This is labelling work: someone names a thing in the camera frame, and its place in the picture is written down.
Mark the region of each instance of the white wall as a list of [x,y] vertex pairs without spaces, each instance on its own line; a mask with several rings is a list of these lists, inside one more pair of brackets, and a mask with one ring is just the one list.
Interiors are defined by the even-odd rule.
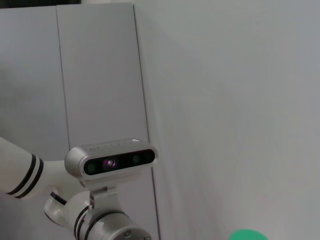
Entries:
[[320,2],[134,5],[162,239],[318,239]]

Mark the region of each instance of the cabinet door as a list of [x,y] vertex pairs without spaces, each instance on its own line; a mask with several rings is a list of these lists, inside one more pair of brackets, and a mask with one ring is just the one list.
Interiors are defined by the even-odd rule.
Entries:
[[[56,7],[0,10],[0,136],[41,157],[69,150]],[[43,206],[0,193],[0,239],[72,240]]]
[[[57,6],[70,147],[148,140],[132,3]],[[158,240],[151,170],[119,187],[123,210]]]

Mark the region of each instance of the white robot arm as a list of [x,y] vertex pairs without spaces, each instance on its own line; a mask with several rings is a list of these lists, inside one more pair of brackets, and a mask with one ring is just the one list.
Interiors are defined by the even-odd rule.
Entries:
[[136,139],[83,145],[43,161],[0,137],[0,191],[26,199],[53,187],[44,212],[76,240],[151,240],[121,209],[117,185],[139,176],[157,150]]

